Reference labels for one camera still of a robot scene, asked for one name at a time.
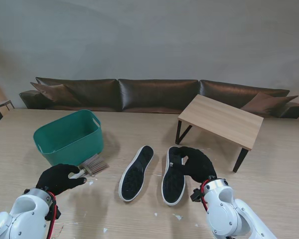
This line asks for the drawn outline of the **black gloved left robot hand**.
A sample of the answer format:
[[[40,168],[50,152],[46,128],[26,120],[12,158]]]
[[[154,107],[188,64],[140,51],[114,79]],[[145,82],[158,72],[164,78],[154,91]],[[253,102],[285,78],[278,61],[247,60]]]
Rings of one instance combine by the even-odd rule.
[[[79,172],[80,169],[74,165],[58,164],[52,166],[41,174],[36,188],[51,192],[57,196],[68,189],[73,189],[87,182],[87,179],[84,177],[77,179],[69,178],[70,173],[77,174]]]

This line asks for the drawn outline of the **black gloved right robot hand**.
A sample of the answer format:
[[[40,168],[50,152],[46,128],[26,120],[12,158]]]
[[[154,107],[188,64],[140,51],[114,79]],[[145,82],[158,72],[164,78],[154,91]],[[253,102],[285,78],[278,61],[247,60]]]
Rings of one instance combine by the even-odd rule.
[[[186,163],[173,163],[173,168],[185,176],[190,176],[195,182],[203,183],[210,177],[217,178],[216,171],[210,159],[199,149],[182,146],[177,147],[175,155],[188,157]]]

